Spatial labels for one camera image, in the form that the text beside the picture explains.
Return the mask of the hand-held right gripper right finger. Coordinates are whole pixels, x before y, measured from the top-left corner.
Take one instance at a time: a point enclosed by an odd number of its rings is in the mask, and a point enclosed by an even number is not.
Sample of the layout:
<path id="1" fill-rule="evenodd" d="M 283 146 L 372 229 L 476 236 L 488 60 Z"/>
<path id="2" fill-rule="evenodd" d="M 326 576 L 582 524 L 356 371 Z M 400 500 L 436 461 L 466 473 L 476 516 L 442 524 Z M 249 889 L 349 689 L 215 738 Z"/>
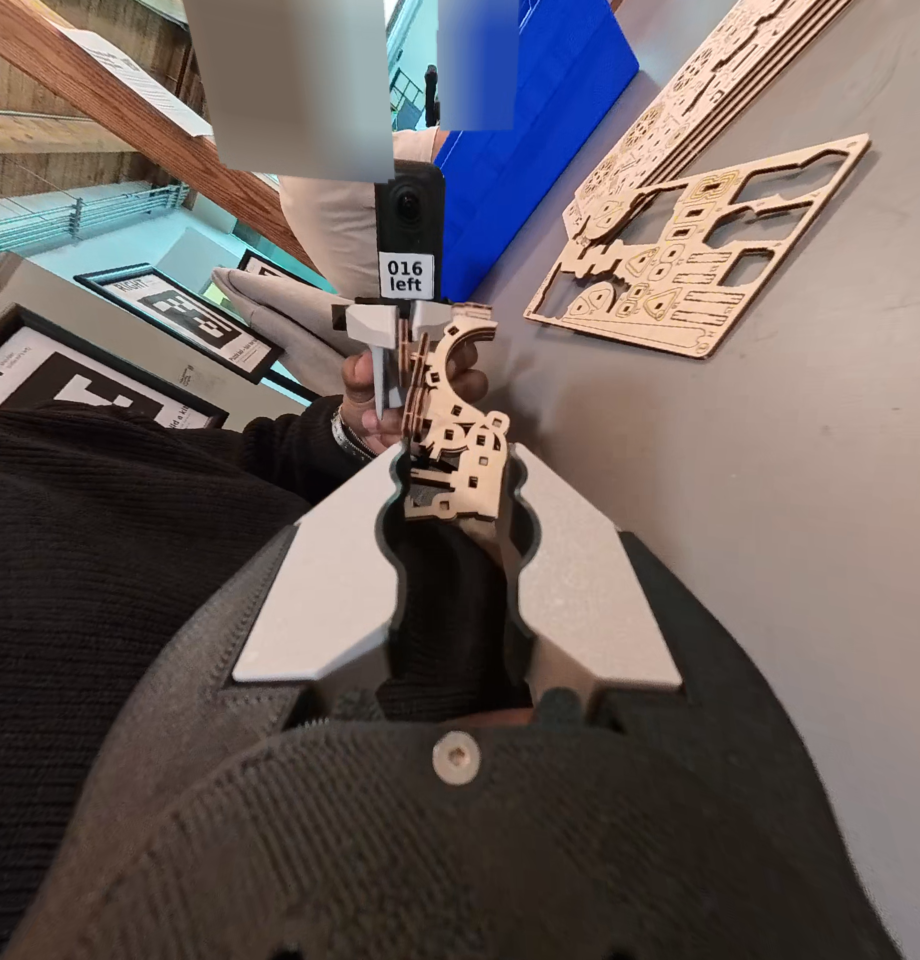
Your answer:
<path id="1" fill-rule="evenodd" d="M 531 692 L 675 692 L 682 675 L 619 530 L 523 443 L 510 449 L 507 662 Z"/>

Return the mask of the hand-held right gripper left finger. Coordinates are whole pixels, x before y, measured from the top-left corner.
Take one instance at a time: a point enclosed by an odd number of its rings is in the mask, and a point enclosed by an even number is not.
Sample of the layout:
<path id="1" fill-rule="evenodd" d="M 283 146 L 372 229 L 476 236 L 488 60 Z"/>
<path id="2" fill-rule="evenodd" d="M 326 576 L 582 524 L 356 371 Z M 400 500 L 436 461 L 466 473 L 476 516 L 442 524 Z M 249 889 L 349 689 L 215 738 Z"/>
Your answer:
<path id="1" fill-rule="evenodd" d="M 380 522 L 401 494 L 391 447 L 296 524 L 233 667 L 236 683 L 383 683 L 399 575 Z"/>

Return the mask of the partly built wooden model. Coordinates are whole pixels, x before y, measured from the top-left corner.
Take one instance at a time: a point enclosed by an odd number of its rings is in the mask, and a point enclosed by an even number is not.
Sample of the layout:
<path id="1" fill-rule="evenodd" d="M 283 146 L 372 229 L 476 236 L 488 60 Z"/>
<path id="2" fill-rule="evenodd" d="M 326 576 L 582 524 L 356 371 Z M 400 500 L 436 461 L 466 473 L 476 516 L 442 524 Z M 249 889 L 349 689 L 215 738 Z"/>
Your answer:
<path id="1" fill-rule="evenodd" d="M 409 493 L 403 504 L 408 522 L 495 522 L 499 517 L 510 418 L 499 411 L 483 413 L 462 400 L 447 371 L 456 349 L 492 340 L 496 328 L 490 306 L 457 303 L 450 306 L 440 342 L 430 346 L 429 335 L 423 333 L 409 356 L 402 436 L 431 464 L 412 466 L 410 483 L 439 492 L 426 504 L 418 504 Z"/>

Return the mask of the cut-out wooden puzzle sheet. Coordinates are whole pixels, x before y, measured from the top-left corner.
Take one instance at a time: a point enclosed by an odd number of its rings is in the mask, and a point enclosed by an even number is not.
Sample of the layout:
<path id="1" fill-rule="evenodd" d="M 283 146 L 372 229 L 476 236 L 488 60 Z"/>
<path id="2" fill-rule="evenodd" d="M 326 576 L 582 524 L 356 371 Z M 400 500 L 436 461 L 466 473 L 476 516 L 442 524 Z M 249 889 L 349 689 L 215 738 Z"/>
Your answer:
<path id="1" fill-rule="evenodd" d="M 855 133 L 596 201 L 524 311 L 529 321 L 701 359 L 716 353 L 870 149 Z M 756 177 L 836 160 L 797 196 L 741 198 Z"/>

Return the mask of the background wooden desk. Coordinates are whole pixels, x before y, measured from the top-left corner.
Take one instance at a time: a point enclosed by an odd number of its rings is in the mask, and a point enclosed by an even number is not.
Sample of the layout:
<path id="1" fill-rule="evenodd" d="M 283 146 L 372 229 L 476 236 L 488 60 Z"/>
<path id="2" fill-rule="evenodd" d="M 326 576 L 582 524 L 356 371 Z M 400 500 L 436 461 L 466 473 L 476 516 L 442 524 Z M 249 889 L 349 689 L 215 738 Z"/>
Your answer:
<path id="1" fill-rule="evenodd" d="M 214 143 L 184 132 L 64 34 L 56 19 L 33 2 L 0 1 L 0 57 L 315 269 L 283 216 L 276 186 L 228 169 Z"/>

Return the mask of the person's left hand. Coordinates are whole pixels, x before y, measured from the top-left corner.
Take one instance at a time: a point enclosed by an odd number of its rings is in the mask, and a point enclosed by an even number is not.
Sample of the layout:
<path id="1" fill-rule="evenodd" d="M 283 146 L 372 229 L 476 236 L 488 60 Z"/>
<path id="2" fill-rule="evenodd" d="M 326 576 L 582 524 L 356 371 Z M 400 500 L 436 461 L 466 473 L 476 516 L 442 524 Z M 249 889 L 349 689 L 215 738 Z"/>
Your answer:
<path id="1" fill-rule="evenodd" d="M 467 342 L 454 351 L 446 365 L 455 393 L 473 405 L 477 405 L 490 389 L 489 379 L 477 363 L 476 344 Z M 356 437 L 361 446 L 374 455 L 398 445 L 404 409 L 388 408 L 382 415 L 377 414 L 370 351 L 347 358 L 342 374 L 345 393 L 340 411 L 347 433 Z"/>

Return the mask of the beige cloth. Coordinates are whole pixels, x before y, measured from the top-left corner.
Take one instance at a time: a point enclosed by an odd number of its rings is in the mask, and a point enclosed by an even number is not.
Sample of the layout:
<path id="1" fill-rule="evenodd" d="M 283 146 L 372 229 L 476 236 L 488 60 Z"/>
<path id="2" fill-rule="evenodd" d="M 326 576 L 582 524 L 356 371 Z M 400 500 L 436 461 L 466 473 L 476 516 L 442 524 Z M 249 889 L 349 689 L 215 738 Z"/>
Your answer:
<path id="1" fill-rule="evenodd" d="M 352 301 L 290 278 L 214 268 L 212 280 L 243 321 L 283 349 L 281 363 L 320 396 L 341 394 L 346 358 L 357 342 L 333 327 L 333 306 Z"/>

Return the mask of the black framed marker sign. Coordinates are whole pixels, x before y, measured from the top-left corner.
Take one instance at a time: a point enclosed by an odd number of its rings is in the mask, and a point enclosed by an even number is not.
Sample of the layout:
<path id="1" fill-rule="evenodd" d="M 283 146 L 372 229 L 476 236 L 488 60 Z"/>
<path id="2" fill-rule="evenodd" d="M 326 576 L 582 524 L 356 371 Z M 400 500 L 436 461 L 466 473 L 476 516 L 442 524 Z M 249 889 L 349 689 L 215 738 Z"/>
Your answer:
<path id="1" fill-rule="evenodd" d="M 52 402 L 127 411 L 171 429 L 219 428 L 228 414 L 15 305 L 0 318 L 0 410 Z"/>
<path id="2" fill-rule="evenodd" d="M 283 349 L 150 263 L 78 273 L 74 281 L 258 384 Z"/>
<path id="3" fill-rule="evenodd" d="M 299 282 L 305 284 L 306 286 L 314 287 L 315 289 L 320 289 L 317 284 L 311 282 L 309 279 L 306 279 L 302 276 L 295 274 L 294 272 L 287 270 L 278 264 L 271 261 L 269 258 L 262 256 L 261 253 L 256 252 L 252 249 L 246 249 L 241 256 L 241 259 L 238 263 L 237 269 L 241 272 L 252 274 L 255 276 L 266 276 L 274 277 L 285 280 L 292 280 L 294 282 Z"/>

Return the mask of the blue plastic bin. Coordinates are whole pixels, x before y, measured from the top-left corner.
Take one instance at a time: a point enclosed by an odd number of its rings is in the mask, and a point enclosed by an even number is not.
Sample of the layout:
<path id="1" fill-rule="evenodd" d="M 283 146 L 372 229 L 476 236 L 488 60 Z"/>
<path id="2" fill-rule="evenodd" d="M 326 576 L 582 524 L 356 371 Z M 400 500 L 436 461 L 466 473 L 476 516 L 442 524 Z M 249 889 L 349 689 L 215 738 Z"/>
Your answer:
<path id="1" fill-rule="evenodd" d="M 519 3 L 514 126 L 458 131 L 445 180 L 442 294 L 470 298 L 639 70 L 607 1 Z"/>

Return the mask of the white paper notice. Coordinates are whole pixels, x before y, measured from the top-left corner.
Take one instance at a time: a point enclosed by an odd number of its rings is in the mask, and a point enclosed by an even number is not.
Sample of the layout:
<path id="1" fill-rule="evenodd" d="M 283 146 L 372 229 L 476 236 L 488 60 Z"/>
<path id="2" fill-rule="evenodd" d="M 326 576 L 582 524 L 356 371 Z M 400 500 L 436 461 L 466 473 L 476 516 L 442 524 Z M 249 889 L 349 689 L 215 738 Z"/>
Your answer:
<path id="1" fill-rule="evenodd" d="M 212 126 L 141 68 L 130 56 L 91 30 L 58 30 L 113 77 L 193 138 L 212 138 Z"/>

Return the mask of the stack of wooden puzzle sheets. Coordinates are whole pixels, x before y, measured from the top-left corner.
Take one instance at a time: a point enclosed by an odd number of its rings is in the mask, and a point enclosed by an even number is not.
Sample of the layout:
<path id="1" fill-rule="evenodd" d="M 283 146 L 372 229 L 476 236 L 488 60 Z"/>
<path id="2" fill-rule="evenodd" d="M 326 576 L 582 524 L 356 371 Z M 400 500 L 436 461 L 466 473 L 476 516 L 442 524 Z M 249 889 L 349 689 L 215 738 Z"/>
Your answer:
<path id="1" fill-rule="evenodd" d="M 741 1 L 669 80 L 576 190 L 563 211 L 568 238 L 597 205 L 682 174 L 847 1 Z"/>

